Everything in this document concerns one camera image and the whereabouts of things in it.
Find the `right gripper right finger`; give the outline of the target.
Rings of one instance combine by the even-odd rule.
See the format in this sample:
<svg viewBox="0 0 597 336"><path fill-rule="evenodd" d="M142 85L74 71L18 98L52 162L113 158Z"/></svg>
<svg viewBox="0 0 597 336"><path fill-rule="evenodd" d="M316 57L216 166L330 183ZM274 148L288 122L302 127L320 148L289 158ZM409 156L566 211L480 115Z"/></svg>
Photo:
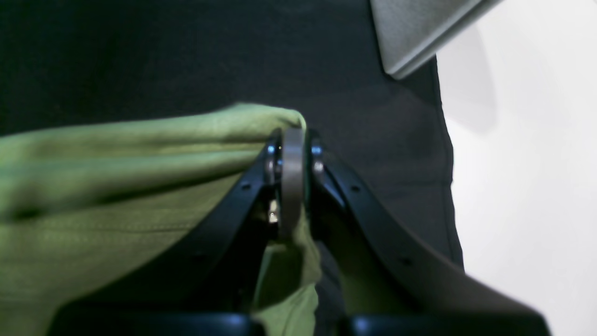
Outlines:
<svg viewBox="0 0 597 336"><path fill-rule="evenodd" d="M333 336L549 336L535 309L468 276L395 219L371 188L305 139L311 231L338 268Z"/></svg>

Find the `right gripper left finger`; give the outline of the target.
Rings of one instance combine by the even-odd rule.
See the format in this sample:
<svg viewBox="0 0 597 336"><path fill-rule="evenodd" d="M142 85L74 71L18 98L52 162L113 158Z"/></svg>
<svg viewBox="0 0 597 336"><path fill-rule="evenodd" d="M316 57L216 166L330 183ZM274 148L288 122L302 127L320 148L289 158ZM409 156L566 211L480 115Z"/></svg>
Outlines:
<svg viewBox="0 0 597 336"><path fill-rule="evenodd" d="M250 308L275 225L281 131L190 233L106 287L62 306L49 336L264 336Z"/></svg>

